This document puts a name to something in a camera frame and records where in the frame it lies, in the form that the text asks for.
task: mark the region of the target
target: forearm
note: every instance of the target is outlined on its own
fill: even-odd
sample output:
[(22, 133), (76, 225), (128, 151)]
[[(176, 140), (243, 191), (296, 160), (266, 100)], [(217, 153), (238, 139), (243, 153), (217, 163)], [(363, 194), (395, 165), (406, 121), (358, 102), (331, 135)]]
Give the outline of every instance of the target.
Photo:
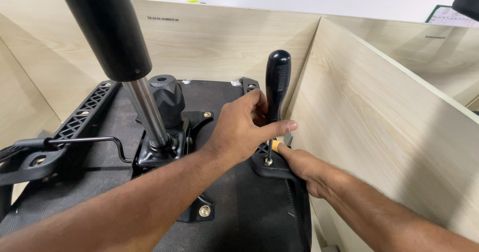
[(227, 165), (232, 164), (195, 152), (6, 236), (0, 247), (5, 251), (150, 251)]
[(477, 251), (478, 245), (392, 201), (356, 177), (326, 165), (314, 183), (348, 225), (375, 251)]

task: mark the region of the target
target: screwdriver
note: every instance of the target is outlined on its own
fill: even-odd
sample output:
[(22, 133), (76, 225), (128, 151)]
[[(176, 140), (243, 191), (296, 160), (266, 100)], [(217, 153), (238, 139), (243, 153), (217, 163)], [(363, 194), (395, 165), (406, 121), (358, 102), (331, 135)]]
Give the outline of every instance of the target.
[[(265, 116), (266, 125), (281, 120), (281, 104), (288, 91), (291, 77), (291, 55), (284, 50), (271, 52), (266, 66), (266, 98), (268, 112)], [(264, 162), (272, 164), (272, 140), (269, 140), (268, 155)]]

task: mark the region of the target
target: wooden partition panel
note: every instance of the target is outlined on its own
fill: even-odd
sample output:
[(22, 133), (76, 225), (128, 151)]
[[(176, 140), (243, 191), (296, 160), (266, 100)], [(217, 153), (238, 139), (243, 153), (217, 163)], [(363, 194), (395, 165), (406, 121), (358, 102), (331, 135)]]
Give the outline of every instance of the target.
[(0, 149), (61, 124), (1, 39), (0, 105)]
[[(326, 17), (287, 115), (293, 148), (479, 241), (479, 117)], [(324, 200), (313, 206), (328, 244), (371, 251)]]
[[(193, 3), (133, 4), (153, 62), (149, 77), (235, 81), (245, 76), (261, 88), (268, 55), (277, 49), (291, 53), (291, 84), (296, 84), (320, 19)], [(0, 36), (61, 120), (106, 79), (64, 0), (0, 0)]]
[(331, 16), (462, 105), (479, 94), (479, 29)]

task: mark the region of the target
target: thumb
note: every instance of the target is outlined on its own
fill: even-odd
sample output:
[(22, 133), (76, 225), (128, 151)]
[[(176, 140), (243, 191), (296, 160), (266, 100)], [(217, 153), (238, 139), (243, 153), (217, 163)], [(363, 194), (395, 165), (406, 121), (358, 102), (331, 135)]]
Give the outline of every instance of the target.
[(291, 148), (287, 147), (284, 143), (278, 144), (278, 153), (283, 156), (287, 161), (290, 161), (293, 157), (293, 153), (295, 152)]
[(281, 135), (285, 135), (288, 132), (292, 132), (298, 128), (298, 124), (293, 120), (282, 120), (273, 122), (266, 126), (258, 128), (258, 132), (261, 140), (267, 141), (271, 138), (276, 138)]

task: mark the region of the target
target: white debris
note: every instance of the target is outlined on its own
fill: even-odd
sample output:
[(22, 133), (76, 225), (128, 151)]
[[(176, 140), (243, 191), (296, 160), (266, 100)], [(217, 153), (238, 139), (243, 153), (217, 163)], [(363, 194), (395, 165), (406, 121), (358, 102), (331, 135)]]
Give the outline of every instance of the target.
[(243, 86), (239, 80), (238, 81), (231, 81), (231, 85), (234, 86), (234, 87), (242, 87)]

